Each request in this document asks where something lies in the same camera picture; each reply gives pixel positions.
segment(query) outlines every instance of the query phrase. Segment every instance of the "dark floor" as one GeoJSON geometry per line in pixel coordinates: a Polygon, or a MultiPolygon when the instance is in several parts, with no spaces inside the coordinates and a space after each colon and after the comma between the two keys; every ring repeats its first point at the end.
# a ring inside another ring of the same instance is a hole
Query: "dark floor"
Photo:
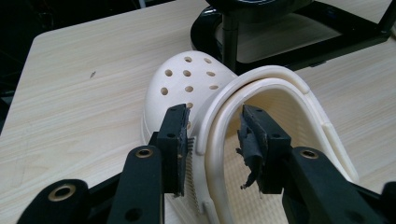
{"type": "MultiPolygon", "coordinates": [[[[147,1],[147,7],[169,1],[147,1]]],[[[37,35],[137,9],[138,0],[0,1],[0,133],[37,35]]]]}

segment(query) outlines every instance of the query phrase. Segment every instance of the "wooden table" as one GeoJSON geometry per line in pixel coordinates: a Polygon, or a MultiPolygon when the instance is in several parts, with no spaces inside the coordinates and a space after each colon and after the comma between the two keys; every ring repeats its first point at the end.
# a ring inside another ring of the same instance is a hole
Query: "wooden table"
{"type": "MultiPolygon", "coordinates": [[[[327,1],[378,22],[389,0],[327,1]]],[[[146,88],[166,59],[191,49],[203,0],[179,0],[38,36],[0,137],[0,223],[65,178],[90,187],[140,146],[146,88]]],[[[297,71],[327,112],[361,176],[396,180],[396,41],[297,71]]],[[[177,218],[167,210],[167,222],[177,218]]]]}

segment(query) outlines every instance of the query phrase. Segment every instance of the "white plastic shoe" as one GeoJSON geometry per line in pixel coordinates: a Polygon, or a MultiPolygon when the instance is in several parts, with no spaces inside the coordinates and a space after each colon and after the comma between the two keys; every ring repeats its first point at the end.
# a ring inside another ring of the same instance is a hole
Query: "white plastic shoe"
{"type": "Polygon", "coordinates": [[[241,190],[248,167],[239,147],[241,105],[264,109],[291,137],[293,147],[324,152],[349,181],[358,175],[317,98],[295,73],[264,66],[238,77],[199,51],[165,62],[148,88],[142,119],[143,144],[160,129],[168,107],[191,109],[185,197],[168,198],[185,223],[287,223],[281,195],[263,195],[257,185],[241,190]]]}

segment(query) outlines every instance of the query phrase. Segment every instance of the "black metal bracket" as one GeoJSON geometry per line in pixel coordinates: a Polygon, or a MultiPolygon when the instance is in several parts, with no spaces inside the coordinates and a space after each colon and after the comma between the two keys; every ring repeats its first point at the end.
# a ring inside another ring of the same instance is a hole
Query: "black metal bracket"
{"type": "Polygon", "coordinates": [[[320,2],[313,2],[294,13],[321,22],[340,32],[341,35],[253,63],[240,63],[236,60],[237,29],[233,29],[236,34],[226,32],[223,37],[225,44],[222,46],[216,39],[215,32],[223,20],[223,15],[215,8],[207,7],[191,27],[191,42],[195,49],[224,62],[237,75],[269,64],[298,70],[387,41],[391,34],[391,27],[396,22],[396,0],[390,3],[379,24],[320,2]]]}
{"type": "Polygon", "coordinates": [[[237,152],[251,170],[241,189],[256,181],[264,194],[283,191],[289,223],[395,223],[396,182],[381,195],[349,183],[324,153],[292,148],[290,137],[258,107],[243,106],[238,136],[237,152]]]}
{"type": "Polygon", "coordinates": [[[148,146],[128,154],[122,173],[91,189],[77,179],[49,185],[18,223],[163,223],[163,195],[184,193],[189,113],[186,105],[170,107],[148,146]]]}

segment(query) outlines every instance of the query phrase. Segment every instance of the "ventilation hole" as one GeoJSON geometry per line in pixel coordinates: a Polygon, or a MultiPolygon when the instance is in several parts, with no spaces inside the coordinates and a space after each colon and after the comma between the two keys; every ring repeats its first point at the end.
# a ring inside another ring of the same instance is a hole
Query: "ventilation hole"
{"type": "Polygon", "coordinates": [[[213,72],[206,72],[207,73],[207,75],[208,76],[210,76],[210,77],[213,77],[213,76],[215,76],[216,74],[215,73],[213,73],[213,72]]]}
{"type": "Polygon", "coordinates": [[[208,58],[204,58],[205,62],[207,63],[212,63],[212,61],[210,61],[208,58]]]}
{"type": "Polygon", "coordinates": [[[190,77],[190,76],[191,76],[191,72],[190,72],[189,70],[184,70],[184,71],[183,71],[183,75],[184,75],[185,77],[190,77]]]}
{"type": "Polygon", "coordinates": [[[167,95],[168,94],[168,89],[166,89],[165,87],[161,88],[161,94],[162,95],[167,95]]]}
{"type": "Polygon", "coordinates": [[[188,87],[184,88],[184,90],[186,92],[192,92],[194,90],[194,88],[192,86],[188,86],[188,87]]]}
{"type": "Polygon", "coordinates": [[[190,57],[184,57],[184,61],[190,63],[190,62],[192,62],[192,58],[190,58],[190,57]]]}
{"type": "Polygon", "coordinates": [[[173,75],[172,70],[166,69],[165,74],[167,77],[171,77],[173,75]]]}

